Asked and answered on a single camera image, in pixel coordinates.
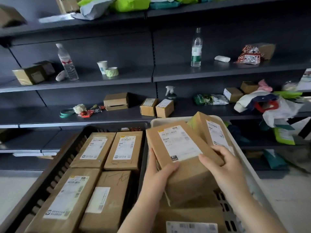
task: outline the candy wrapper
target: candy wrapper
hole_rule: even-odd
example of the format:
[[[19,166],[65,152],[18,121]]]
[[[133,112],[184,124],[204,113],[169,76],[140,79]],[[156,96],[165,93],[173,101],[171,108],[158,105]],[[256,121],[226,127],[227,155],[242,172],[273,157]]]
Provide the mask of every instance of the candy wrapper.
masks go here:
[[[260,51],[258,47],[246,45],[242,54],[235,63],[258,65],[260,63]]]

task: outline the snack package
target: snack package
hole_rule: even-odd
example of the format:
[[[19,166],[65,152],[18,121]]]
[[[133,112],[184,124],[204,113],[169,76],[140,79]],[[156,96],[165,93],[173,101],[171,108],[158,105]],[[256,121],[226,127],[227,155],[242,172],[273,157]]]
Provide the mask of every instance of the snack package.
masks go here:
[[[258,65],[260,63],[260,57],[261,54],[258,47],[246,45],[235,63]]]
[[[227,105],[229,101],[220,94],[197,94],[193,97],[197,105]]]

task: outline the finger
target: finger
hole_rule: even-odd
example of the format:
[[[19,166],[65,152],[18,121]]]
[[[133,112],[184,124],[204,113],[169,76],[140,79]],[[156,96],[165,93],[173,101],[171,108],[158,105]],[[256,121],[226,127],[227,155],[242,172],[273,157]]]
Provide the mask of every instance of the finger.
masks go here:
[[[226,147],[222,145],[213,145],[211,146],[211,148],[214,151],[220,153],[225,158],[226,162],[235,158],[234,155]]]
[[[169,178],[169,176],[178,169],[179,162],[175,162],[173,164],[169,163],[165,165],[164,168],[158,173],[158,176],[160,176],[161,181],[165,181]]]
[[[219,172],[220,167],[209,157],[206,157],[203,154],[199,154],[200,162],[214,175],[215,173]]]
[[[154,175],[158,172],[156,167],[156,156],[152,148],[149,149],[149,160],[145,175]]]

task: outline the small brown box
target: small brown box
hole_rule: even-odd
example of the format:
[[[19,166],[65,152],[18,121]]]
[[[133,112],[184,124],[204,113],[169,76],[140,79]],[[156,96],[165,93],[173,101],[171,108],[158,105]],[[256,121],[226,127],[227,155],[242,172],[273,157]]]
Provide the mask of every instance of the small brown box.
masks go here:
[[[34,65],[41,65],[45,74],[43,75],[43,77],[45,79],[49,79],[51,75],[55,74],[55,69],[52,66],[52,63],[49,61],[40,61],[37,63],[34,63]]]
[[[156,116],[158,99],[147,98],[140,106],[140,114],[144,116]]]
[[[15,8],[0,4],[0,27],[10,27],[17,22],[25,23],[26,20]]]
[[[252,92],[257,91],[258,87],[259,86],[253,82],[242,82],[241,90],[245,94],[251,94]]]
[[[208,145],[222,145],[234,153],[232,141],[227,134],[226,128],[217,118],[197,112],[187,124]]]
[[[33,65],[12,71],[21,85],[34,85],[45,79],[45,71],[41,65]]]
[[[202,223],[212,223],[217,224],[214,225],[216,231],[213,232],[227,232],[222,207],[214,193],[190,200],[178,207],[169,207],[163,196],[151,230],[152,233],[175,232],[175,230],[180,232],[180,223],[185,226],[182,230],[187,229],[187,226],[190,226],[191,223],[191,226],[194,227],[197,223],[200,226],[202,226]]]
[[[174,101],[164,99],[155,109],[159,118],[168,118],[174,112]]]
[[[70,164],[71,168],[103,168],[115,132],[93,132]]]
[[[272,58],[276,47],[275,44],[270,43],[255,43],[250,45],[258,47],[261,57],[265,60],[270,60]]]
[[[127,92],[118,94],[107,94],[104,99],[104,106],[106,110],[121,110],[128,108]]]
[[[77,0],[56,0],[60,13],[66,14],[80,10]]]
[[[243,93],[237,88],[225,88],[224,96],[228,99],[229,103],[235,103],[243,96]]]
[[[118,132],[104,165],[104,170],[138,170],[141,162],[139,153],[142,134],[142,131]]]
[[[180,161],[168,179],[165,193],[170,206],[182,204],[218,186],[211,172],[198,159],[203,153],[221,166],[224,161],[185,121],[177,121],[146,130],[148,145],[153,148],[159,168]]]
[[[117,233],[127,210],[130,171],[103,172],[80,223],[87,233]]]
[[[75,232],[100,173],[98,168],[69,168],[26,228],[25,233]]]

